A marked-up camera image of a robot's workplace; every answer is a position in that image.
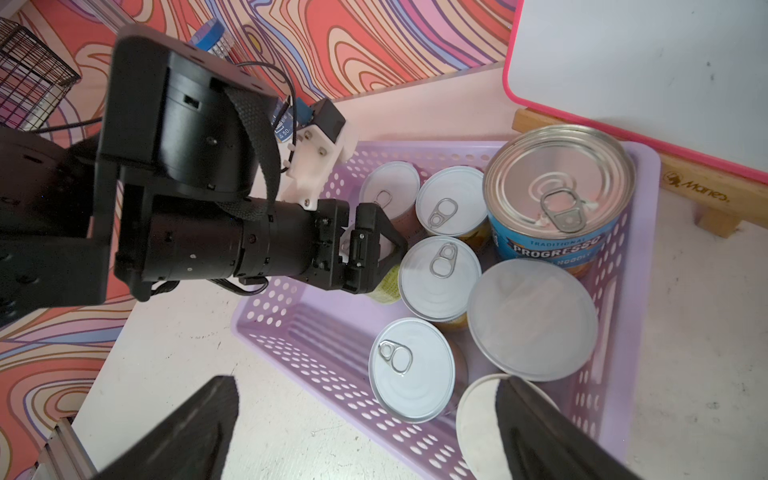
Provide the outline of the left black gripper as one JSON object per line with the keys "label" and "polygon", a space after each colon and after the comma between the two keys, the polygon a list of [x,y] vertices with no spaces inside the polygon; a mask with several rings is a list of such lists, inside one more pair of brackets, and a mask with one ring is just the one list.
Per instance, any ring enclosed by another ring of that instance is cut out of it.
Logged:
{"label": "left black gripper", "polygon": [[346,263],[340,248],[349,213],[349,204],[337,199],[319,200],[317,209],[308,211],[312,248],[305,282],[326,291],[367,294],[402,261],[408,242],[379,205],[361,203],[356,208]]}

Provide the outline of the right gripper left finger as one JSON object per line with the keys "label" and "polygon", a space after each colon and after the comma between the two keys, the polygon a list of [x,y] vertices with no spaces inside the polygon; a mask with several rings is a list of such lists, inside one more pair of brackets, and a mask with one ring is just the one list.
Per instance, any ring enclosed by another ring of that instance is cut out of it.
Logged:
{"label": "right gripper left finger", "polygon": [[213,377],[97,479],[219,479],[239,414],[232,376]]}

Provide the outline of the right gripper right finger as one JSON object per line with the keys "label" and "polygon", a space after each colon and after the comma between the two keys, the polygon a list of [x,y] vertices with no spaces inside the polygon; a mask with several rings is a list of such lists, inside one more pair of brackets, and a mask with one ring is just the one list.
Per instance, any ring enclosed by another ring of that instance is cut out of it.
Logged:
{"label": "right gripper right finger", "polygon": [[514,480],[637,477],[519,377],[499,383],[495,410]]}

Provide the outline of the small can green label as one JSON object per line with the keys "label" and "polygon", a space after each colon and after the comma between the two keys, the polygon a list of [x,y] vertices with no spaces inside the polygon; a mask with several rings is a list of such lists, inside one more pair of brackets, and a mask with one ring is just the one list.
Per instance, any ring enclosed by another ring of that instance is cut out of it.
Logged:
{"label": "small can green label", "polygon": [[372,292],[367,293],[367,296],[382,305],[391,305],[400,301],[399,270],[400,265],[395,265],[376,288]]}

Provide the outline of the small can frosted lid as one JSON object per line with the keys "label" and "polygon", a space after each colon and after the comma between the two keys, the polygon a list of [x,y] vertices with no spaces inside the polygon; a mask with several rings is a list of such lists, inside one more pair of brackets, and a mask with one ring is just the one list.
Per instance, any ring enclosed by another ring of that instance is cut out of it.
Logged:
{"label": "small can frosted lid", "polygon": [[498,426],[496,395],[511,375],[496,373],[474,381],[464,392],[456,414],[461,453],[477,479],[514,479]]}

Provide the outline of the small can yellow label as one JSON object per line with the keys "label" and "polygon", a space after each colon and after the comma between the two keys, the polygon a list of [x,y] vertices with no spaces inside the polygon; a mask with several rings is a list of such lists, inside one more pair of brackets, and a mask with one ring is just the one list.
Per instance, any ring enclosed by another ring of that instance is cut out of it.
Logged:
{"label": "small can yellow label", "polygon": [[409,249],[398,288],[406,307],[444,332],[468,327],[470,294],[482,275],[476,253],[463,241],[433,236]]}

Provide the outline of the purple plastic basket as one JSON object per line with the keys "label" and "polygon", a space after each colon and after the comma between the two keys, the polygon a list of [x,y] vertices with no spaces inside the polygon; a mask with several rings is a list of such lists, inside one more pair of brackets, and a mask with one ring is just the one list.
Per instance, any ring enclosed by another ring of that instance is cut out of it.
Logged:
{"label": "purple plastic basket", "polygon": [[[452,165],[482,168],[499,148],[497,141],[361,142],[354,157],[334,170],[324,195],[355,203],[364,179],[388,161],[408,162],[427,178]],[[636,166],[635,197],[581,280],[598,314],[595,351],[578,372],[544,385],[560,411],[617,460],[626,456],[630,433],[661,171],[653,149],[635,142],[625,148]],[[232,327],[242,342],[419,476],[468,479],[452,415],[407,425],[373,396],[368,378],[373,341],[407,315],[399,302],[383,305],[276,277],[263,293],[239,304]]]}

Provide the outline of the small can orange label front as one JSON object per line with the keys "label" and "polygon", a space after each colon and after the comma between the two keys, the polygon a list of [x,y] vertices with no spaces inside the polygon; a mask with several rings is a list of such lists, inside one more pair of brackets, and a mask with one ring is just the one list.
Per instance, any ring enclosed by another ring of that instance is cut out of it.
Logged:
{"label": "small can orange label front", "polygon": [[455,166],[432,175],[420,188],[415,211],[430,236],[450,236],[480,253],[491,238],[483,196],[484,174]]}

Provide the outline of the small can pink label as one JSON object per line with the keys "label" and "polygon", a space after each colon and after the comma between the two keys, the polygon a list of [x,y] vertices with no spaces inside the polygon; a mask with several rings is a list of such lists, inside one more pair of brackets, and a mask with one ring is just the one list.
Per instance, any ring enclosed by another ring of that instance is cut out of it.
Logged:
{"label": "small can pink label", "polygon": [[373,341],[368,376],[388,413],[421,424],[457,410],[468,369],[455,342],[432,324],[406,317],[387,325]]}

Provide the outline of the small can white plastic lid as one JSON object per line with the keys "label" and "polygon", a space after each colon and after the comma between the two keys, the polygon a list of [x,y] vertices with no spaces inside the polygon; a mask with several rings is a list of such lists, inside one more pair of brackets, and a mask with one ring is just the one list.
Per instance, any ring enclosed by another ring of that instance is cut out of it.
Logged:
{"label": "small can white plastic lid", "polygon": [[567,271],[538,260],[497,263],[468,302],[468,327],[500,370],[534,382],[568,377],[590,359],[599,320],[586,288]]}

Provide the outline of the blue Progresso soup can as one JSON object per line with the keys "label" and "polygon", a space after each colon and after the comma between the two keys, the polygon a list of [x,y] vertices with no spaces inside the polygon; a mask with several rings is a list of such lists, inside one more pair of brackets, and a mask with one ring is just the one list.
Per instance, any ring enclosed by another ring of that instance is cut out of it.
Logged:
{"label": "blue Progresso soup can", "polygon": [[636,167],[613,137],[579,125],[532,130],[488,164],[484,200],[497,255],[585,276],[632,199]]}

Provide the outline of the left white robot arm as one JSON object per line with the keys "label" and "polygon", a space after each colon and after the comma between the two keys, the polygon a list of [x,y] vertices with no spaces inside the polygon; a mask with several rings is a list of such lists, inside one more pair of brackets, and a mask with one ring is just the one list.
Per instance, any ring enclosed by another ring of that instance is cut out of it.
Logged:
{"label": "left white robot arm", "polygon": [[350,125],[322,99],[282,156],[277,101],[244,65],[122,28],[96,135],[65,148],[1,131],[2,324],[102,304],[110,277],[141,302],[183,280],[374,291],[408,243],[380,206],[321,195],[355,151]]}

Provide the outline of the clear tube blue cap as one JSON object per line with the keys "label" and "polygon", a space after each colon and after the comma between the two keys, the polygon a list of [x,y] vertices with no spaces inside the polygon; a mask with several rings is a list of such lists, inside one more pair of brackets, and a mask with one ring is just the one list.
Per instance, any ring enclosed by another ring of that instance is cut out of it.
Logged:
{"label": "clear tube blue cap", "polygon": [[298,113],[296,91],[289,76],[279,67],[262,61],[250,60],[245,50],[236,42],[227,27],[218,19],[213,18],[204,23],[191,37],[190,44],[201,50],[228,61],[246,71],[249,68],[260,67],[268,73],[274,73],[287,85],[289,92],[278,96],[276,106],[271,115],[271,124],[275,136],[281,143],[294,140]]}

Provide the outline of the wooden board stand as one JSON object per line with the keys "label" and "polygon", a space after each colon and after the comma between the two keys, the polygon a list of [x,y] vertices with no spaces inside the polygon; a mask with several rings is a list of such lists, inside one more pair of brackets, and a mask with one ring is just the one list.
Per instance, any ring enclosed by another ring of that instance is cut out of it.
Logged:
{"label": "wooden board stand", "polygon": [[639,142],[653,148],[661,159],[660,186],[697,204],[696,225],[728,238],[741,223],[767,227],[767,184],[744,172],[727,169],[720,161],[704,159],[696,152],[603,125],[576,119],[621,141]]}

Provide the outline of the white board pink frame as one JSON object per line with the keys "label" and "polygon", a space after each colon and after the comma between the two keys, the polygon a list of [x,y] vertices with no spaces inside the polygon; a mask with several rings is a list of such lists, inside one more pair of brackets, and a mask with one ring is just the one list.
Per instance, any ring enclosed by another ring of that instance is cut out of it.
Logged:
{"label": "white board pink frame", "polygon": [[763,1],[522,1],[503,85],[539,112],[767,179]]}

